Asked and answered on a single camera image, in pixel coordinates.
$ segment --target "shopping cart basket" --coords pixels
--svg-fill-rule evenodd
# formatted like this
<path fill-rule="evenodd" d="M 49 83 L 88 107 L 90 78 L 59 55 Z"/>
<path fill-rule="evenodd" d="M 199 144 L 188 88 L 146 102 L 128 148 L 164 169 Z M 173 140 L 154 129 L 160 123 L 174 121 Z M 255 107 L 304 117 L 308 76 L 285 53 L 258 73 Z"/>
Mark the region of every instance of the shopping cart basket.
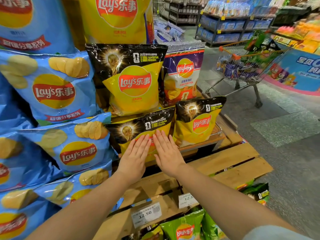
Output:
<path fill-rule="evenodd" d="M 226 94 L 239 92 L 250 86 L 253 87 L 256 94 L 257 100 L 255 106 L 260 108 L 262 106 L 262 101 L 259 96 L 257 84 L 263 79 L 263 73 L 266 71 L 273 63 L 278 62 L 285 52 L 287 52 L 291 47 L 286 47 L 276 42 L 271 38 L 271 33 L 266 32 L 266 38 L 263 41 L 265 50 L 251 51 L 248 49 L 248 41 L 240 41 L 228 45 L 223 45 L 219 47 L 219 52 L 221 53 L 216 71 L 221 75 L 221 79 L 218 80 L 214 85 L 206 90 L 206 94 L 210 96 L 210 90 L 220 83 L 222 80 L 235 81 L 234 91 Z M 269 51 L 269 45 L 275 44 L 278 50 Z M 246 82 L 246 85 L 240 86 L 239 81 Z"/>

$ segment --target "pink trim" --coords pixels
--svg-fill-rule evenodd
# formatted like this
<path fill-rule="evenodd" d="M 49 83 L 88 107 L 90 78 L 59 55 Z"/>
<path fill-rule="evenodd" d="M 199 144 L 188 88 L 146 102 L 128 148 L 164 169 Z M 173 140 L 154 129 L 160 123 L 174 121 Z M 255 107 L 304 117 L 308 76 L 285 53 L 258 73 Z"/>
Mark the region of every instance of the pink trim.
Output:
<path fill-rule="evenodd" d="M 287 86 L 281 82 L 278 82 L 277 80 L 274 80 L 272 79 L 269 75 L 267 74 L 263 74 L 262 75 L 263 79 L 273 85 L 276 85 L 280 88 L 283 88 L 283 89 L 286 89 L 286 90 L 290 90 L 290 91 L 293 91 L 293 92 L 298 92 L 298 93 L 301 93 L 301 94 L 306 94 L 306 95 L 311 95 L 311 96 L 320 96 L 320 92 L 318 91 L 314 91 L 314 92 L 311 92 L 311 91 L 305 91 L 305 90 L 299 90 L 299 89 L 295 89 L 293 87 L 290 87 L 290 86 Z"/>

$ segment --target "gray floor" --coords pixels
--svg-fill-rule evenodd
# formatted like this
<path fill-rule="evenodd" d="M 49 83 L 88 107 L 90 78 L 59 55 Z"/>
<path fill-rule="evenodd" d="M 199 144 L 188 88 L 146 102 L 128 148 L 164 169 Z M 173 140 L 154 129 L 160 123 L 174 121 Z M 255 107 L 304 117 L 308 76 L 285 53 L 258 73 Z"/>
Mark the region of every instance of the gray floor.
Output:
<path fill-rule="evenodd" d="M 192 40 L 194 27 L 186 29 Z M 198 80 L 202 89 L 214 84 L 218 48 L 206 47 Z M 269 206 L 307 236 L 320 239 L 320 97 L 289 92 L 262 81 L 258 84 L 263 106 L 256 108 L 252 87 L 227 97 L 222 109 L 238 132 L 273 166 L 259 179 L 269 182 Z M 222 81 L 211 95 L 234 90 L 234 82 Z"/>

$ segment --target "person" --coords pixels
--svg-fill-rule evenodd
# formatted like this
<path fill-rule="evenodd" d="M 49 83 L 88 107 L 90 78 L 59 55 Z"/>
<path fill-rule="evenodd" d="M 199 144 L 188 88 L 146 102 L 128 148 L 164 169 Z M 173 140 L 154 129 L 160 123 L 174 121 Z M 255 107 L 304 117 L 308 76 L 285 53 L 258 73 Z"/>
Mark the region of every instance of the person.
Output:
<path fill-rule="evenodd" d="M 267 207 L 186 164 L 172 136 L 168 138 L 164 131 L 157 130 L 153 141 L 160 169 L 176 178 L 194 196 L 229 239 L 310 240 Z M 149 135 L 132 140 L 110 178 L 53 215 L 26 239 L 93 239 L 126 189 L 141 179 L 150 145 Z"/>

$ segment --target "light blue sleeve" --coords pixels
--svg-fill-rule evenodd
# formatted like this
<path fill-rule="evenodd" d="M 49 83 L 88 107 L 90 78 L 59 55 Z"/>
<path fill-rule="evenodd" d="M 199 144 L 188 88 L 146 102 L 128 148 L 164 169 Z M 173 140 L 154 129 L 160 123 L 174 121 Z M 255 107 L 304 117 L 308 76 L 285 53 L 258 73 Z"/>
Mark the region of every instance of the light blue sleeve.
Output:
<path fill-rule="evenodd" d="M 243 240 L 312 240 L 280 226 L 260 226 L 250 231 Z"/>

